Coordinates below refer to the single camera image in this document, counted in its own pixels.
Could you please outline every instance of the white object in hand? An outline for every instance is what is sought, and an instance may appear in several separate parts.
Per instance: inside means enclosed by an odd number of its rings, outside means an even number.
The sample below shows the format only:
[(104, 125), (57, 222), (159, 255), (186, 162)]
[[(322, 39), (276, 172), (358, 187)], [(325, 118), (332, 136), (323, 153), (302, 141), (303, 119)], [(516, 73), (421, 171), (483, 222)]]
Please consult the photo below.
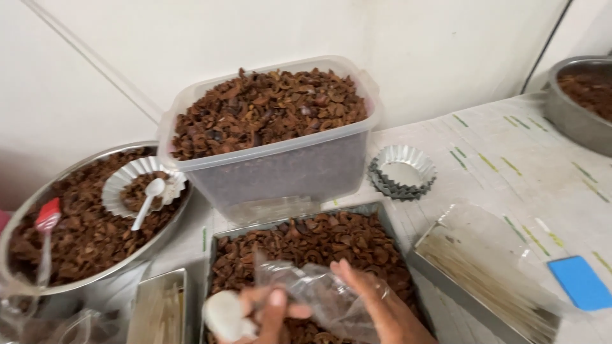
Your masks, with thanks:
[(202, 307), (202, 317), (216, 336), (233, 343), (240, 338), (256, 339), (257, 325), (243, 318), (243, 309), (238, 294), (224, 290), (209, 297)]
[(140, 208), (138, 216), (136, 216), (136, 220), (132, 225), (133, 231), (137, 231), (140, 229), (140, 226), (143, 224), (144, 217), (147, 215), (147, 211), (149, 211), (151, 203), (153, 203), (153, 198), (155, 198), (155, 196), (159, 196), (165, 188), (166, 182), (163, 181), (162, 178), (154, 179), (152, 182), (149, 183), (149, 185), (147, 185), (144, 190), (144, 194), (147, 195), (147, 198), (144, 200), (143, 206)]

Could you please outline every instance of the red silicone brush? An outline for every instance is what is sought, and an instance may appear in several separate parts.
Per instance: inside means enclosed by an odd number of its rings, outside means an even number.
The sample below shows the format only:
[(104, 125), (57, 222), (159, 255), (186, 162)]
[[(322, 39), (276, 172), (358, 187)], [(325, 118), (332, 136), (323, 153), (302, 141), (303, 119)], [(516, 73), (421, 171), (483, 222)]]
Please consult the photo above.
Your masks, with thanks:
[(46, 287), (49, 284), (49, 278), (51, 277), (51, 231), (61, 217), (59, 198), (56, 197), (40, 208), (39, 216), (36, 219), (36, 229), (45, 236), (36, 277), (37, 286)]

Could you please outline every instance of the white plastic spoon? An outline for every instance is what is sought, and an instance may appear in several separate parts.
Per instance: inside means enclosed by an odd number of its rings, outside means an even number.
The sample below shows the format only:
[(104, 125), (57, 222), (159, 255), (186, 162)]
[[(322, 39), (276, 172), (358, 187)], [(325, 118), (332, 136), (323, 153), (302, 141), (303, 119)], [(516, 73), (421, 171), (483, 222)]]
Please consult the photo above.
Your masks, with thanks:
[(147, 215), (147, 212), (151, 207), (151, 203), (153, 203), (153, 198), (155, 198), (155, 196), (159, 196), (165, 188), (166, 182), (163, 181), (162, 178), (157, 178), (147, 185), (144, 190), (144, 194), (147, 195), (147, 198), (144, 200), (143, 207), (140, 208), (140, 211), (136, 216), (136, 221), (134, 221), (134, 224), (132, 225), (133, 231), (140, 229), (140, 226), (143, 224), (144, 217)]

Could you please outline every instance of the stacked foil tart cup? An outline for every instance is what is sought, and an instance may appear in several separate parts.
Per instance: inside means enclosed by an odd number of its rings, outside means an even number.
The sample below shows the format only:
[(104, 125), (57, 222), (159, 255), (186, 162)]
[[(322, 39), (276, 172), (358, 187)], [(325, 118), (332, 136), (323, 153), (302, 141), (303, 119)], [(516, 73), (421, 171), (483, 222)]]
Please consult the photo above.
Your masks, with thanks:
[(424, 152), (410, 146), (386, 146), (368, 166), (368, 180), (393, 200), (419, 200), (431, 190), (436, 167)]

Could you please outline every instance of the pink object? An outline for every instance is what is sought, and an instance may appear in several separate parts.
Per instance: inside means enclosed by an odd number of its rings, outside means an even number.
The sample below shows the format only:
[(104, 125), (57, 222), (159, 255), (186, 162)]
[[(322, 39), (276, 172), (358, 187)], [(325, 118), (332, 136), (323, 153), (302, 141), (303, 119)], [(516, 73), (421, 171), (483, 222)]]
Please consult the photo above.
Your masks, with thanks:
[(4, 229), (10, 220), (10, 215), (0, 210), (0, 232)]

